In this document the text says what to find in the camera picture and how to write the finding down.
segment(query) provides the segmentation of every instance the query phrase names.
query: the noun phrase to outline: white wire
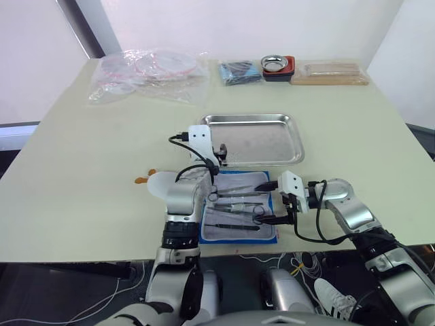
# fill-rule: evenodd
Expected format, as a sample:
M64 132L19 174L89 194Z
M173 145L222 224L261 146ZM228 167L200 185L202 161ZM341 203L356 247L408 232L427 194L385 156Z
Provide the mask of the white wire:
M135 285L133 285L132 287L129 287L129 288L127 288L127 289L123 289L123 290L119 290L118 292L115 293L115 295L118 295L118 294L120 294L120 293L122 293L122 292L130 291L130 290L133 290L133 289L137 288L137 287L142 283L142 281L143 281L144 278L145 278L145 262L143 261L143 262L142 262L142 277L141 277L141 279L140 279L140 280L139 280ZM83 310L82 312L79 312L79 313L76 314L73 318L71 318L70 321L69 321L66 325L68 325L69 323L73 323L73 320L76 319L78 316L80 316L81 314L84 314L85 312L87 312L87 311L89 311L89 310L95 308L96 306L98 306L99 304L103 303L104 301L106 301L106 300L109 299L110 297L111 297L111 296L108 295L108 296L105 297L104 299L101 299L100 301L98 301L97 303L95 303L93 306L87 308L86 310Z
M294 253L294 258L298 261L298 263L302 263L302 253ZM302 271L307 275L309 278L312 278L315 280L316 278L321 277L321 264L317 256L312 255L311 261L313 262L313 265L311 267L306 267L305 265L302 267Z
M97 311L93 312L92 314L89 314L88 316L82 317L80 319L73 320L71 322L72 323L76 323L78 321L84 321L85 319L88 319L89 317L94 316L95 314L98 314L100 311L102 311L102 309L106 308L110 304L112 299L115 297L116 291L118 290L119 285L120 285L120 279L118 278L116 280L116 288L115 288L114 294L111 295L110 300L104 306L102 306ZM62 324L65 324L65 323L69 323L69 321L52 322L52 321L37 321L35 319L17 318L17 319L10 319L8 321L2 321L2 322L0 322L0 325L6 324L6 323L11 323L13 321L28 321L28 322L31 322L31 323L49 324L49 325L62 325Z
M49 321L36 321L36 320L34 320L34 319L22 319L22 318L20 318L20 319L10 319L10 320L8 320L8 321L2 321L2 322L0 322L0 325L2 325L2 324L6 324L6 323L11 323L11 322L13 322L13 321L29 321L29 322L32 322L32 323L39 323L39 324L49 324L49 325L60 325L60 324L66 324L66 325L68 325L68 324L70 324L70 323L75 323L75 322L78 322L78 321L83 321L84 319L87 319L87 318L89 318L89 317L91 317L91 316L94 316L95 314L97 314L97 313L99 313L100 311L102 311L104 308L106 308L109 304L110 304L110 302L112 301L112 299L116 296L116 295L118 295L118 294L120 294L120 293L123 293L123 292L125 292L125 291L130 291L130 290L133 290L133 289L135 289L135 288L137 288L141 283L142 283L142 281L143 281L143 279L145 278L145 262L143 261L142 262L142 277L141 277L141 279L135 284L135 285L133 285L132 287L129 287L129 288L127 288L127 289L123 289L123 290L120 290L120 291L118 291L118 286L119 286L119 284L120 284L120 280L118 279L118 281L117 281L117 283L116 283L116 289L115 289L115 291L114 291L114 293L113 294L111 294L111 295L108 295L107 297L105 297L104 299L101 299L100 301L98 301L97 303L95 303L93 306L91 306L91 307L89 307L89 308L87 308L87 309L85 309L85 310L83 310L83 311L81 311L81 312L79 312L78 314L76 314L73 318L71 318L69 321L62 321L62 322L49 322ZM100 308L100 309L98 309L96 312L93 312L92 314L89 314L88 316L85 316L85 317L83 317L83 318L80 318L80 319L76 319L78 316L80 316L81 314L84 314L85 312L87 312L87 311L89 311L89 310L91 310L91 309L93 309L93 308L95 308L96 306L98 306L99 304L101 304L101 303L103 303L105 300L107 300L107 299L110 299L102 308Z
M296 268L300 265L300 263L298 262L298 260L297 260L295 257L292 257L292 258L291 258L291 260L290 260L290 264L291 264L293 267L296 267ZM300 272L300 270L298 270L297 273L296 273L294 276L296 277L296 276L299 274L299 272ZM307 288L308 292L310 293L311 297L314 299L314 301L316 301L316 302L319 304L319 306L320 306L320 308L321 308L321 312L322 312L324 315L326 315L326 313L325 313L325 308L323 307L323 305L321 304L321 302L317 299L317 297L313 294L313 292L311 291L311 288L308 286L307 282L305 282L305 276L304 276L304 273L301 272L300 275L302 276L302 281L303 281L305 287Z
M255 260L258 260L260 263L268 263L268 262L270 262L271 260L274 260L274 259L280 259L280 258L281 258L281 256L279 256L279 257L271 257L271 258L268 258L268 259L266 259L266 260L261 260L260 258L258 258L258 257L256 257L256 256L249 256L249 257L246 257L246 256L243 256L243 255L239 255L239 257L242 257L243 259L255 259Z
M285 256L285 253L282 253L281 256L279 256L277 268L279 268L279 263L281 263L281 259L283 259L284 256Z

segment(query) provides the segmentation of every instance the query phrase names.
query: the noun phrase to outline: white wall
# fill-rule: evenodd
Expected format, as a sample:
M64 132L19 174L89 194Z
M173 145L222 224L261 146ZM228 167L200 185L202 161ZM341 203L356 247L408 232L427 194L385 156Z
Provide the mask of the white wall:
M1 0L0 46L0 124L42 119L87 60L55 0Z
M103 35L109 53L116 45L107 44L102 31L111 27L123 50L170 47L208 51L214 58L350 57L367 67L402 1L101 0L111 26L102 26L106 19L100 23L99 15L90 25ZM92 10L83 2L84 11Z
M368 69L408 123L435 128L435 1L405 0Z

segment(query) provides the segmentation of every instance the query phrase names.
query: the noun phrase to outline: black handle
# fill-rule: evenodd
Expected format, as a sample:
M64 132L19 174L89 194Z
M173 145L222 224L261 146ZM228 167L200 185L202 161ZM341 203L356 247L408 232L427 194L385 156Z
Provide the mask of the black handle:
M234 229L234 230L258 231L260 229L258 225L215 224L214 226L217 228Z

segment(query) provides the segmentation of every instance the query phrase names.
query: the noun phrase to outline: scissors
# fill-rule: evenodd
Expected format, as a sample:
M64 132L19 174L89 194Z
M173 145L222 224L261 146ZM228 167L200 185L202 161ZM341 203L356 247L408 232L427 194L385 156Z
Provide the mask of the scissors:
M223 189L223 190L219 190L215 185L211 186L211 193L208 196L208 199L211 202L217 202L219 198L231 198L231 197L253 197L253 196L259 196L259 195L264 195L264 194L268 194L268 192L246 192L243 194L228 194L230 192L235 192L237 190L242 190L242 189L246 189L246 188L250 188L250 185L242 185L240 187L234 187L234 188L228 188L228 189Z
M231 213L231 214L237 214L237 215L247 215L247 216L251 216L252 218L263 216L266 213L262 205L257 205L257 204L246 205L245 204L245 206L254 206L252 209L252 212L244 211L243 207L240 204L236 204L236 205L234 205L234 204L222 204L222 205L215 205L213 207L207 207L207 208L211 209L212 211Z

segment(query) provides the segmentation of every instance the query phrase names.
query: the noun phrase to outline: black cable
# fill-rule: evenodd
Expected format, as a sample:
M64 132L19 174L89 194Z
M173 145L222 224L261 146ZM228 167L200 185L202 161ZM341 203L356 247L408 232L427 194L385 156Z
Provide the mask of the black cable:
M193 168L208 168L207 165L205 164L196 164L196 165L191 165L188 166L187 168L184 168L183 170L178 172L177 177L175 178L175 182L177 182L179 180L179 178L181 177L181 175L189 170L192 170Z
M306 238L304 236L301 236L298 232L298 216L297 215L294 216L294 233L298 238L305 240L305 241L308 241L308 242L326 243L324 240L310 239L310 238Z
M321 232L320 230L320 209L321 209L321 204L324 201L324 196L325 196L325 191L326 191L326 186L328 184L328 182L326 180L322 180L320 181L324 184L323 188L321 189L321 193L320 193L320 198L319 198L319 203L317 205L317 212L315 214L315 227L317 228L317 233L319 234L320 238L325 241L326 243L329 243L329 240L327 240L324 236L324 234Z
M179 139L179 136L178 135L175 135L175 136L172 136L172 137L169 137L169 142L171 143L171 144L174 144L174 145L176 145L176 146L180 146L180 147L183 147L183 148L185 148L185 149L187 149L188 151L191 151L193 154L195 154L196 156L198 156L205 164L207 164L207 161L206 161L206 159L204 159L204 157L201 155L201 154L199 154L197 151L195 151L193 148L191 148L191 147L189 147L189 146L187 146L187 145L184 145L183 143L180 143L180 142L178 142L178 141L174 141L174 139Z
M364 294L357 302L356 304L353 306L350 317L349 317L349 321L352 321L354 315L355 315L355 311L358 309L358 306L361 305L361 303L367 299L369 296L371 296L373 293L375 293L375 290L369 291L366 294Z
M188 151L191 151L193 154L195 154L196 156L198 156L199 158L200 158L200 160L202 160L204 163L205 163L205 166L202 166L202 167L205 167L205 168L208 168L209 169L209 172L210 172L210 179L211 179L211 184L213 185L214 184L214 181L215 181L215 178L214 178L214 176L213 176L213 167L214 167L214 165L213 165L213 162L211 161L211 160L206 160L201 154L199 154L197 151L195 151L193 148L191 148L191 147L189 147L189 146L187 146L187 145L184 145L183 143L180 143L180 142L178 142L178 141L174 141L174 139L181 139L181 135L175 135L175 136L171 136L171 137L169 137L169 139L168 139L168 141L171 143L171 144L174 144L174 145L176 145L176 146L180 146L180 147L183 147L184 149L187 149ZM177 178L176 178L176 180L175 180L175 182L177 182L178 180L179 180L179 177L180 177L181 175L180 175L180 173L179 173L179 175L177 175Z

